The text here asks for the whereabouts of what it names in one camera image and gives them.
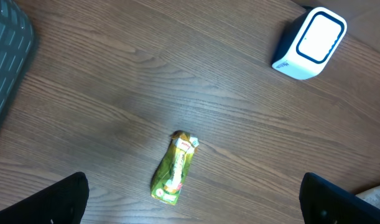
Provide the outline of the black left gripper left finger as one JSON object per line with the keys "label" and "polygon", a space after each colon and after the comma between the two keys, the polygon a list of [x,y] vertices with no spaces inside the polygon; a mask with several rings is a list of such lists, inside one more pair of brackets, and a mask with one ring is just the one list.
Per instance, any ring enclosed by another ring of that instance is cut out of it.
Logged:
{"label": "black left gripper left finger", "polygon": [[0,223],[80,223],[90,194],[88,179],[76,172],[0,211]]}

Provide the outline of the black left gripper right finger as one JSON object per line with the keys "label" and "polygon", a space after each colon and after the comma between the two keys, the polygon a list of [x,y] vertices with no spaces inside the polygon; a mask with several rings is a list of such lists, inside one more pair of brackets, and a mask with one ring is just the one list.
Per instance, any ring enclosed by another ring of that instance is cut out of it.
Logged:
{"label": "black left gripper right finger", "polygon": [[380,224],[380,209],[317,174],[304,175],[299,193],[305,224]]}

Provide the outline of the green tea box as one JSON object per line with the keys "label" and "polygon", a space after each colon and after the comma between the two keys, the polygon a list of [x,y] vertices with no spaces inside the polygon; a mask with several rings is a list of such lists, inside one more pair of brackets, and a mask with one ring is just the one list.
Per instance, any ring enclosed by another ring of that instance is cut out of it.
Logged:
{"label": "green tea box", "polygon": [[167,152],[151,180],[151,197],[170,205],[177,203],[199,145],[194,134],[176,131],[171,135]]}

